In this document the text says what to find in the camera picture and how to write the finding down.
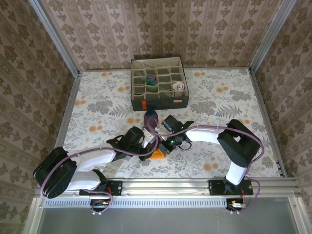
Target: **gray floor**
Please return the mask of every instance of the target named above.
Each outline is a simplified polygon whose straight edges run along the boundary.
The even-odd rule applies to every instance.
[[[239,215],[221,209],[44,209],[40,234],[296,234],[287,199],[262,198]]]

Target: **floral mat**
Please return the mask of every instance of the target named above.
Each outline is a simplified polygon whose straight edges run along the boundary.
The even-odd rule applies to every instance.
[[[232,118],[243,122],[265,145],[264,156],[251,168],[252,177],[279,177],[279,171],[248,70],[185,69],[190,99],[187,108],[157,111],[159,122],[173,115],[181,122],[225,125]],[[97,146],[142,127],[144,112],[132,111],[130,71],[85,72],[71,115],[64,148]],[[106,177],[224,177],[230,159],[220,145],[193,142],[191,149],[176,148],[166,158],[140,161],[129,157],[99,164]]]

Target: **orange object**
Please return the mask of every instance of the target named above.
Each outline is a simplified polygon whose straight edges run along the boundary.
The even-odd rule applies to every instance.
[[[149,159],[158,159],[158,158],[164,158],[164,157],[166,157],[166,155],[163,154],[159,149],[156,149],[153,155]]]
[[[142,101],[142,107],[144,111],[147,110],[146,101]]]

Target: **storage organizer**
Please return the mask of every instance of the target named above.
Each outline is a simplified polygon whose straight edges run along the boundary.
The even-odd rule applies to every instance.
[[[157,86],[147,85],[147,75],[154,75]],[[175,82],[184,90],[173,90]],[[185,108],[189,90],[180,57],[139,59],[131,61],[131,103],[134,111]]]

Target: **patterned wallpaper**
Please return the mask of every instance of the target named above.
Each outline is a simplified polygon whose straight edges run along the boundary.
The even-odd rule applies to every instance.
[[[311,0],[297,0],[256,77],[284,162],[312,220]]]
[[[0,233],[21,233],[33,170],[54,147],[73,77],[27,1],[0,1]]]
[[[41,0],[79,70],[135,55],[186,67],[249,66],[281,0]]]

